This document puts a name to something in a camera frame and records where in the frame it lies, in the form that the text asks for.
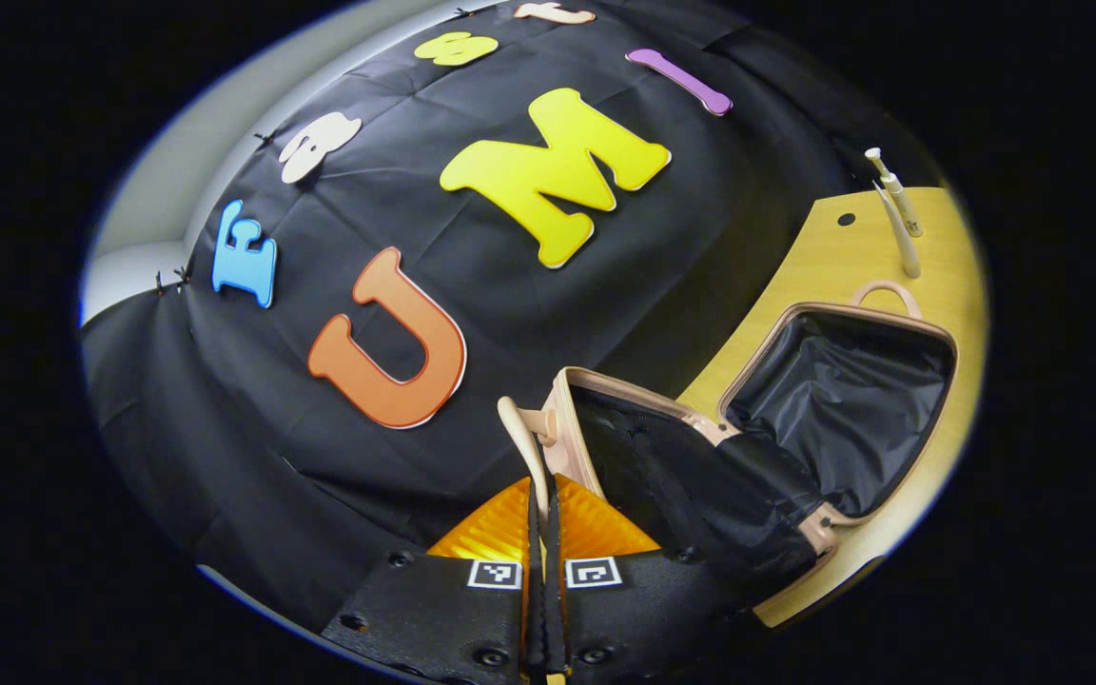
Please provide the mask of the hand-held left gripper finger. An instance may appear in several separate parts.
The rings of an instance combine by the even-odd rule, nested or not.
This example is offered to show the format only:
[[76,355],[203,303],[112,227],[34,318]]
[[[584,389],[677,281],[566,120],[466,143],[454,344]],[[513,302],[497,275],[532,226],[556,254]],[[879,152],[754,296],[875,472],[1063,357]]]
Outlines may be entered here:
[[522,684],[534,487],[522,478],[426,552],[388,551],[323,628],[335,646],[445,684]]
[[766,640],[731,576],[662,549],[562,473],[553,486],[547,621],[570,684],[675,684]]

